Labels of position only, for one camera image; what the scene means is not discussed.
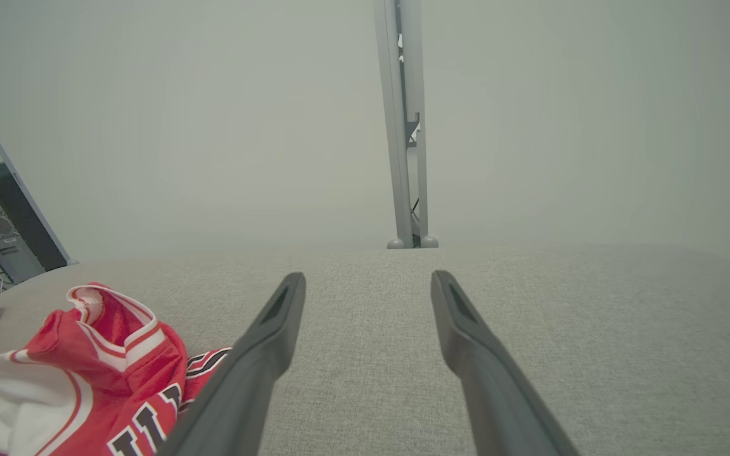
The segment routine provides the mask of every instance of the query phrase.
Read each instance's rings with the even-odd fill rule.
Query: metal frame
[[[5,148],[3,147],[1,142],[0,142],[0,156],[2,156],[2,161],[8,167],[8,170],[11,172],[11,174],[13,174],[13,179],[15,179],[16,184],[18,184],[18,188],[21,189],[22,193],[24,194],[24,197],[28,200],[33,212],[35,212],[35,215],[38,216],[38,220],[40,220],[41,225],[44,226],[44,230],[47,230],[47,234],[49,234],[50,239],[53,240],[53,242],[55,243],[55,246],[58,247],[58,251],[60,251],[61,255],[64,257],[64,260],[67,261],[67,265],[76,265],[76,263],[78,263],[78,261],[72,260],[72,258],[69,257],[69,254],[67,253],[66,249],[63,247],[63,245],[61,245],[61,241],[58,240],[58,236],[56,236],[55,231],[53,231],[53,229],[49,226],[49,222],[47,222],[47,219],[44,217],[44,214],[41,213],[41,210],[38,209],[38,204],[35,202],[35,199],[32,198],[32,195],[30,194],[30,191],[27,189],[27,186],[24,185],[24,181],[22,181],[21,176],[18,175],[18,171],[15,170],[13,162],[9,158],[8,153],[5,152]]]
[[[399,46],[394,0],[374,0],[376,48],[382,79],[382,101],[385,102],[385,128],[388,134],[390,178],[394,187],[396,235],[389,248],[413,248],[411,196],[407,176],[407,144],[405,115],[402,106],[402,77],[399,70]]]
[[[424,75],[421,43],[421,0],[400,0],[402,44],[405,56],[405,97],[407,121],[420,122],[416,135],[418,156],[418,228],[421,237],[429,236],[428,194],[426,193],[426,137],[424,130]]]

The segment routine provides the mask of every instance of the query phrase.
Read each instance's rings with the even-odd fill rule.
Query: black lettering
[[[214,369],[218,362],[221,361],[221,359],[229,353],[230,350],[232,349],[225,348],[223,350],[218,350],[210,356],[210,358],[205,362],[202,367],[200,367],[199,369],[189,370],[187,373],[185,373],[185,376],[194,377],[200,376],[203,373],[210,372],[212,369]]]
[[[134,424],[137,425],[140,433],[147,436],[151,448],[156,453],[162,447],[162,442],[165,441],[165,433],[160,428],[160,423],[157,420],[157,411],[147,403],[143,404],[139,408],[139,412],[134,415]]]
[[[182,390],[179,389],[179,384],[171,384],[160,395],[165,399],[165,402],[174,402],[174,410],[179,410],[179,404],[182,401]]]
[[[109,442],[109,450],[115,456],[139,456],[139,448],[134,443],[136,440],[137,436],[134,435],[130,427],[127,427],[124,432]]]
[[[188,367],[190,367],[191,364],[195,363],[196,361],[201,361],[202,358],[205,358],[206,354],[207,353],[202,353],[201,355],[195,355],[193,358],[190,358],[190,360],[188,360]]]

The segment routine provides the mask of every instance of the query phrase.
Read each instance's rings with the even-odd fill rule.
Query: textured upholstery
[[[730,454],[730,263],[666,246],[262,252],[84,263],[0,295],[0,352],[81,283],[232,343],[292,271],[307,296],[260,454],[475,453],[440,356],[430,274],[452,272],[583,454]]]

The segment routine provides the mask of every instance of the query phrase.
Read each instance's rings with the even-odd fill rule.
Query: white fabric
[[[92,389],[79,376],[33,363],[23,350],[0,354],[0,453],[49,454],[83,424],[90,410]]]

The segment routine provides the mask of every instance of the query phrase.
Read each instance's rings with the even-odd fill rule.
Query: red and white jersey
[[[67,300],[0,355],[0,453],[156,453],[229,348],[188,360],[150,309],[95,282]]]

